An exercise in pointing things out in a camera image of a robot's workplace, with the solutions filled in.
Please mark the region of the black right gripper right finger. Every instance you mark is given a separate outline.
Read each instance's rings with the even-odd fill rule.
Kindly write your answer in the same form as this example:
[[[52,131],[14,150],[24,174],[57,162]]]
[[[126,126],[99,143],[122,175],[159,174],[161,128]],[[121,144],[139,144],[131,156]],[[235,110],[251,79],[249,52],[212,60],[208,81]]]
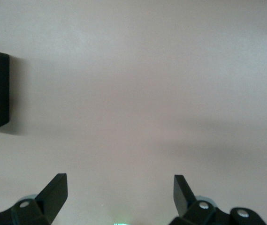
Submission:
[[[227,214],[210,198],[192,192],[183,175],[174,176],[173,199],[178,216],[172,225],[263,225],[265,221],[255,211],[236,207]]]

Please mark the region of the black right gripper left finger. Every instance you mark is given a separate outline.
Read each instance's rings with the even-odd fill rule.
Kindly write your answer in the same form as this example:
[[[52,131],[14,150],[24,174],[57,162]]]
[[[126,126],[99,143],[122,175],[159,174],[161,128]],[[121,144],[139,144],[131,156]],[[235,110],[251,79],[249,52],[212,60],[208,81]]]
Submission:
[[[57,174],[36,196],[0,212],[0,225],[51,225],[67,200],[67,175]]]

